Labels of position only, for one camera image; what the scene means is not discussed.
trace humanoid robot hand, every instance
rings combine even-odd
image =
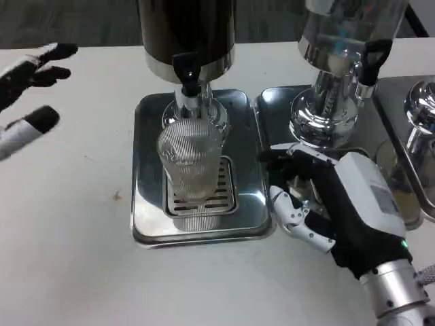
[[[52,43],[8,67],[0,74],[0,112],[14,104],[27,88],[50,87],[67,79],[71,75],[69,69],[47,63],[69,58],[77,51],[75,44]],[[0,161],[50,131],[58,121],[59,114],[46,105],[0,128]]]

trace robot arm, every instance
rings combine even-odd
[[[397,204],[377,166],[348,153],[334,160],[300,143],[272,146],[267,162],[271,198],[280,224],[290,236],[331,252],[368,293],[379,325],[432,325],[435,311],[404,240]],[[288,182],[309,180],[330,219],[297,203]]]

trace drip tray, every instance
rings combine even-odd
[[[237,209],[236,189],[234,188],[231,160],[221,157],[219,179],[214,195],[205,202],[197,204],[182,200],[172,190],[172,184],[164,173],[163,207],[169,217],[203,217],[231,214]]]
[[[263,150],[254,109],[238,90],[218,90],[231,129],[222,151],[216,193],[201,205],[174,194],[157,154],[164,109],[173,94],[145,97],[135,114],[132,229],[148,247],[251,240],[273,231],[267,209],[265,172],[257,162]]]

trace white table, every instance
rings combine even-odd
[[[5,67],[28,50],[0,52]],[[402,39],[382,76],[435,74],[433,39]],[[142,47],[82,48],[73,71],[31,89],[0,123],[48,104],[59,126],[0,168],[1,325],[374,325],[359,283],[281,230],[264,240],[147,250],[131,236],[133,114],[173,87]],[[215,88],[251,98],[316,75],[296,43],[237,45]],[[417,268],[435,263],[435,225],[408,235]],[[435,288],[428,287],[435,299]]]

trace drip tray grate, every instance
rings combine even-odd
[[[200,204],[186,202],[174,194],[171,182],[164,173],[163,207],[169,217],[195,217],[227,215],[237,210],[237,193],[232,174],[232,162],[226,156],[221,157],[219,179],[214,195]]]

